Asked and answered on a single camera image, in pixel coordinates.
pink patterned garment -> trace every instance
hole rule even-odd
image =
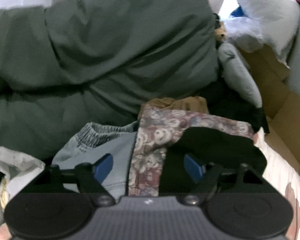
[[[158,196],[159,181],[167,149],[189,127],[208,127],[227,134],[253,139],[246,122],[184,110],[161,110],[145,106],[132,154],[129,196]]]

light blue jeans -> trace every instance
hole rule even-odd
[[[116,127],[87,123],[56,154],[52,164],[60,169],[73,169],[76,165],[95,163],[106,153],[113,156],[112,171],[103,181],[103,187],[118,200],[126,192],[129,162],[134,149],[139,122]],[[78,192],[76,184],[64,187]]]

black circular disc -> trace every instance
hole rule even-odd
[[[91,206],[77,193],[24,193],[16,195],[4,211],[14,236],[22,239],[60,239],[80,230]]]
[[[221,231],[254,240],[284,234],[293,218],[279,193],[218,193],[208,202],[207,214]]]

stuffed animal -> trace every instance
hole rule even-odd
[[[223,21],[220,21],[218,14],[214,13],[215,16],[215,35],[217,40],[217,48],[226,41],[227,31]]]

green blanket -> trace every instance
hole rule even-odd
[[[54,156],[87,122],[217,79],[207,0],[66,0],[0,10],[0,146]]]

